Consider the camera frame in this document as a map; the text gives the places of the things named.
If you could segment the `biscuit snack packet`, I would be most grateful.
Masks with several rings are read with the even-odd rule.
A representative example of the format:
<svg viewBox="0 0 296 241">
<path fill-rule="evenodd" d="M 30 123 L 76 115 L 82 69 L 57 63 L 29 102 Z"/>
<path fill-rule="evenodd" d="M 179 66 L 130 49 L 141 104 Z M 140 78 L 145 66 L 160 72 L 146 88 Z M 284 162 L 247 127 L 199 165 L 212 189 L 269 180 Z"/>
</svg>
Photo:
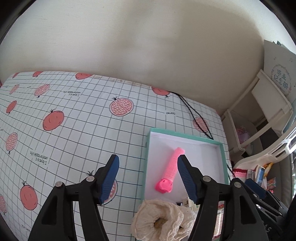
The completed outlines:
<svg viewBox="0 0 296 241">
<path fill-rule="evenodd" d="M 222 225 L 223 225 L 223 216 L 224 216 L 224 201 L 219 201 L 216 223 L 215 223 L 215 230 L 214 230 L 212 240 L 218 239 L 221 235 Z"/>
</svg>

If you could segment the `cream plastic hair claw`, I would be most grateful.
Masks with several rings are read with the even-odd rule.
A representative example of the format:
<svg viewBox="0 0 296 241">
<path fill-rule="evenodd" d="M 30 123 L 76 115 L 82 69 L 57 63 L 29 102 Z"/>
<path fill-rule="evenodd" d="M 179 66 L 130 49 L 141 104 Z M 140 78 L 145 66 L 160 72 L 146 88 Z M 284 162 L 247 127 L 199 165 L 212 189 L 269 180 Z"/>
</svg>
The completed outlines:
<svg viewBox="0 0 296 241">
<path fill-rule="evenodd" d="M 194 212 L 199 210 L 199 206 L 196 205 L 189 197 L 182 199 L 182 206 L 191 208 Z"/>
</svg>

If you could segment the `pink hair roller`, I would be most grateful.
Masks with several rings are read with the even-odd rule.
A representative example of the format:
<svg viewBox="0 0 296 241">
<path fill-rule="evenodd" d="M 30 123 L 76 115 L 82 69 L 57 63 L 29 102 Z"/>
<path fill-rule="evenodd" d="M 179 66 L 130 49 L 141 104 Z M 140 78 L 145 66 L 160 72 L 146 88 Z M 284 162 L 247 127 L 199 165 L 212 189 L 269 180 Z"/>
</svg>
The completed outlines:
<svg viewBox="0 0 296 241">
<path fill-rule="evenodd" d="M 170 160 L 166 166 L 165 172 L 162 175 L 161 180 L 156 184 L 155 190 L 164 194 L 170 193 L 173 189 L 173 182 L 178 170 L 178 158 L 185 154 L 185 150 L 178 147 L 174 150 L 170 157 Z"/>
</svg>

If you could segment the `cream lace scrunchie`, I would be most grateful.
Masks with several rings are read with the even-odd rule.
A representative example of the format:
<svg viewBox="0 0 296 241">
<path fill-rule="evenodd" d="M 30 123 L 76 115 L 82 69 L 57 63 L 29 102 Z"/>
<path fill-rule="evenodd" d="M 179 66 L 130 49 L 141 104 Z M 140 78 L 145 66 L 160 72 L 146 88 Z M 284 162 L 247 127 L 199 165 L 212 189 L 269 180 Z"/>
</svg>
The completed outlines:
<svg viewBox="0 0 296 241">
<path fill-rule="evenodd" d="M 131 232 L 137 240 L 182 240 L 190 235 L 196 216 L 189 207 L 144 200 L 132 219 Z"/>
</svg>

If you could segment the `crochet blanket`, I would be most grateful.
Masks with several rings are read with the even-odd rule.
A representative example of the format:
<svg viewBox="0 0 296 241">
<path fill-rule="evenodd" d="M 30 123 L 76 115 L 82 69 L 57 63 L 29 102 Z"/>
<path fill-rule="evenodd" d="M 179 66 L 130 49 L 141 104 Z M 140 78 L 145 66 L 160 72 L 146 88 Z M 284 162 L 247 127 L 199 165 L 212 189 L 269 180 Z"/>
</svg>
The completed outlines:
<svg viewBox="0 0 296 241">
<path fill-rule="evenodd" d="M 239 178 L 242 182 L 247 179 L 247 170 L 245 169 L 233 169 L 233 174 L 235 178 Z"/>
</svg>

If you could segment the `teal shallow box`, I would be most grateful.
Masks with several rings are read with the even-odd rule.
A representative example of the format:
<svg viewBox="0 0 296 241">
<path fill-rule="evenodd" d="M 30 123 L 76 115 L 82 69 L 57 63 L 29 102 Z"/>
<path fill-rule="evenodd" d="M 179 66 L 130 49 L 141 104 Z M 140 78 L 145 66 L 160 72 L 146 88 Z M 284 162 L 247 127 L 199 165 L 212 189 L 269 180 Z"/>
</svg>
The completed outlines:
<svg viewBox="0 0 296 241">
<path fill-rule="evenodd" d="M 175 166 L 173 190 L 161 194 L 155 189 L 177 148 L 185 150 Z M 229 186 L 223 144 L 208 138 L 161 128 L 151 128 L 147 136 L 142 199 L 160 199 L 173 204 L 188 197 L 199 205 L 189 240 L 213 240 L 218 214 L 220 187 Z"/>
</svg>

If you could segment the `white shelf unit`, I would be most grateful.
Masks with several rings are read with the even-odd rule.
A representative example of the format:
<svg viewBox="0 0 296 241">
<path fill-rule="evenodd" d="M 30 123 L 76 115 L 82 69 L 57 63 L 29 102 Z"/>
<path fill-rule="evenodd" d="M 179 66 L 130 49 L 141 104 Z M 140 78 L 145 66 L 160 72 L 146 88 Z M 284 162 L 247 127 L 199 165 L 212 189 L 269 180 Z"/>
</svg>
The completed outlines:
<svg viewBox="0 0 296 241">
<path fill-rule="evenodd" d="M 291 103 L 260 70 L 221 117 L 231 161 L 237 163 L 245 155 L 260 153 L 260 137 L 269 129 L 281 136 L 292 114 Z"/>
</svg>

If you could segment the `pomegranate grid tablecloth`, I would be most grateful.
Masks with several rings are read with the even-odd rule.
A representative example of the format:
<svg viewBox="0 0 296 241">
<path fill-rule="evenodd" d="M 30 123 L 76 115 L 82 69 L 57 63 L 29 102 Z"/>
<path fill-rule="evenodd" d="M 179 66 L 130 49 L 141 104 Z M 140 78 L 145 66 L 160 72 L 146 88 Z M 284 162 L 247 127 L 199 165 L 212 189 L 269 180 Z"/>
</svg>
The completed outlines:
<svg viewBox="0 0 296 241">
<path fill-rule="evenodd" d="M 110 240 L 132 240 L 151 128 L 228 149 L 217 112 L 175 91 L 86 73 L 12 74 L 1 86 L 1 217 L 27 240 L 57 181 L 79 183 L 116 154 L 115 190 L 99 211 Z"/>
</svg>

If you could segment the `poster with chinese text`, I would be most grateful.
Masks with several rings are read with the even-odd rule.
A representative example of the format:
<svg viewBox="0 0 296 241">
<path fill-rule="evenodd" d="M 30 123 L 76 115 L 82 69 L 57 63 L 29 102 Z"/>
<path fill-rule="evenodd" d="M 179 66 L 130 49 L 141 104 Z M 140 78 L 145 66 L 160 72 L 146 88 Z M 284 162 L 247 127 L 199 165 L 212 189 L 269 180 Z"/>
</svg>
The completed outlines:
<svg viewBox="0 0 296 241">
<path fill-rule="evenodd" d="M 264 40 L 263 71 L 290 103 L 295 101 L 295 54 L 274 42 Z"/>
</svg>

